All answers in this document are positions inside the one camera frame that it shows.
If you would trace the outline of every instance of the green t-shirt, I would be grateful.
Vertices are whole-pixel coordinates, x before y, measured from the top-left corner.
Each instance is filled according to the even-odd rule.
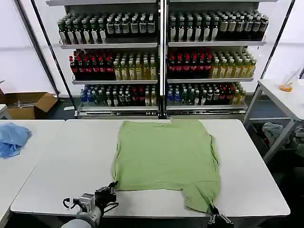
[[[125,121],[112,176],[117,190],[182,190],[187,207],[209,212],[220,192],[215,139],[198,120]]]

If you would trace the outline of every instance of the cardboard box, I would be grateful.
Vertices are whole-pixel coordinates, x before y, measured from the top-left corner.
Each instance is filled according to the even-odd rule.
[[[35,103],[32,107],[19,108],[17,102]],[[57,99],[49,93],[11,93],[3,94],[0,92],[0,102],[6,104],[12,119],[33,120],[43,119],[48,111],[56,104]]]

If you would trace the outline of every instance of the blue cloth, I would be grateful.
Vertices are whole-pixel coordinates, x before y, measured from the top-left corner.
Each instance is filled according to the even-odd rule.
[[[13,123],[0,124],[0,158],[20,154],[20,148],[29,138],[29,129]]]

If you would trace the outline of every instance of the red bottle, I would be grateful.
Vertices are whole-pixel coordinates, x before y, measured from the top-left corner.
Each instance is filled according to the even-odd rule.
[[[73,61],[73,57],[72,56],[70,56],[70,66],[71,66],[71,70],[72,70],[72,72],[74,74],[78,72],[78,67],[75,64],[75,62]]]
[[[84,62],[85,62],[85,71],[87,73],[91,73],[93,69],[92,69],[91,61],[88,60],[87,56],[85,57]]]
[[[177,55],[177,63],[176,63],[176,65],[175,65],[175,71],[176,71],[177,73],[180,73],[181,70],[182,70],[182,54],[179,53],[179,54]]]
[[[78,56],[78,69],[80,73],[85,73],[86,72],[86,68],[85,68],[85,63],[83,60],[81,60],[81,57]]]
[[[169,59],[169,72],[173,73],[175,71],[175,56],[170,54]]]
[[[199,74],[203,74],[204,71],[204,66],[205,66],[205,54],[201,53],[199,57],[199,63],[198,66],[196,67],[196,70],[198,71]]]
[[[106,58],[106,70],[107,70],[107,72],[114,72],[113,61],[112,61],[112,56],[111,55],[109,55]]]
[[[185,60],[182,67],[183,73],[188,73],[190,69],[190,55],[188,53],[185,54]]]
[[[106,72],[106,67],[105,67],[105,63],[104,63],[102,55],[99,56],[98,61],[99,61],[98,66],[99,66],[100,72],[102,72],[102,73]]]
[[[99,65],[96,62],[95,56],[92,56],[92,68],[95,73],[100,72]]]
[[[210,70],[211,70],[211,58],[212,58],[212,55],[209,54],[209,55],[206,55],[207,56],[207,59],[205,61],[205,66],[204,66],[204,77],[209,77],[210,75]]]
[[[192,73],[196,72],[197,58],[198,58],[198,55],[196,53],[193,53],[192,54],[192,61],[191,61],[191,65],[190,65],[190,72],[192,72]]]

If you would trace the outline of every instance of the white table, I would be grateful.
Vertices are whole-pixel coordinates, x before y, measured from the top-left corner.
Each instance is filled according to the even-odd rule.
[[[6,119],[11,119],[10,114],[7,111],[7,106],[4,104],[0,104],[0,120],[5,117]]]
[[[257,90],[245,115],[243,124],[246,128],[249,126],[251,110],[262,92],[264,92],[290,118],[290,122],[287,124],[282,134],[263,158],[265,163],[268,163],[284,144],[285,139],[289,137],[290,133],[304,121],[304,86],[296,82],[292,92],[285,92],[279,89],[279,82],[276,80],[258,80]]]
[[[150,120],[169,122],[169,120]],[[94,193],[112,182],[110,167],[123,120],[68,120],[11,205],[18,213],[75,215],[62,200]],[[290,213],[280,190],[239,120],[202,120],[215,136],[221,160],[218,209],[229,217]],[[106,216],[204,217],[185,207],[180,191],[117,192],[119,206]]]
[[[18,156],[0,159],[0,227],[5,226],[10,214],[10,205],[64,122],[64,120],[0,120],[0,124],[14,123],[31,131],[31,137],[21,148]]]

